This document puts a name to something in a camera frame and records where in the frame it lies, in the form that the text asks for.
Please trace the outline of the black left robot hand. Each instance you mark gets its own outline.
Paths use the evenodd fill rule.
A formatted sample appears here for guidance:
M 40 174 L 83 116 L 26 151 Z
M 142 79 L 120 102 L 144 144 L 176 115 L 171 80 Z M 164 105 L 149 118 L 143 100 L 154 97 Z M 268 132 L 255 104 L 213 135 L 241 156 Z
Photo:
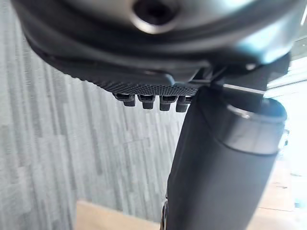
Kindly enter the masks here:
M 31 49 L 71 77 L 186 113 L 161 228 L 244 230 L 287 113 L 265 99 L 287 74 L 304 0 L 14 0 Z

